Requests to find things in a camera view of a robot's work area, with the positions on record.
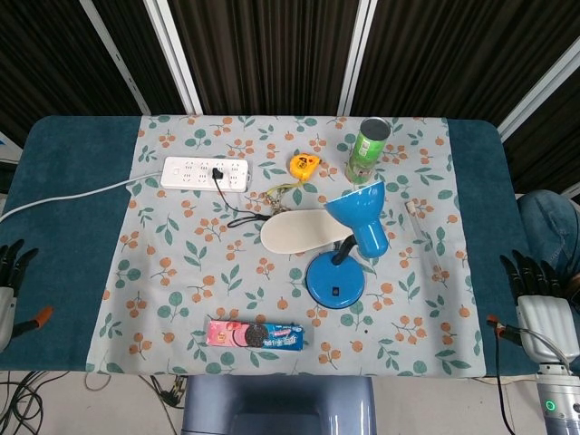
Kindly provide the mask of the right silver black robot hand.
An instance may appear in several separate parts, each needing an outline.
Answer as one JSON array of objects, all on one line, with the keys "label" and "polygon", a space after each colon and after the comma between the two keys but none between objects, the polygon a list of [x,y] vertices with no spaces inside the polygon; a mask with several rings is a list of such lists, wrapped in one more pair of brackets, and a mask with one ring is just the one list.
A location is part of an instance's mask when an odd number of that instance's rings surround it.
[{"label": "right silver black robot hand", "polygon": [[541,366],[559,365],[568,374],[579,356],[572,308],[564,296],[554,268],[514,250],[513,257],[500,256],[517,312],[511,325],[490,314],[486,323],[495,338],[521,347]]}]

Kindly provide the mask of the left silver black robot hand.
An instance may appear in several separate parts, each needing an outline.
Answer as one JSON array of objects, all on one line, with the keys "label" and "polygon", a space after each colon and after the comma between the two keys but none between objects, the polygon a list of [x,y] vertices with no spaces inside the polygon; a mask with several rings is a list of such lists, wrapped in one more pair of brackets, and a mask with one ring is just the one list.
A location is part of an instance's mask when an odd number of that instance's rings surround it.
[{"label": "left silver black robot hand", "polygon": [[18,239],[12,245],[1,246],[1,352],[8,348],[14,338],[42,328],[53,315],[53,308],[46,306],[34,318],[15,323],[25,271],[39,252],[38,248],[33,248],[19,256],[18,252],[23,245],[24,240]]}]

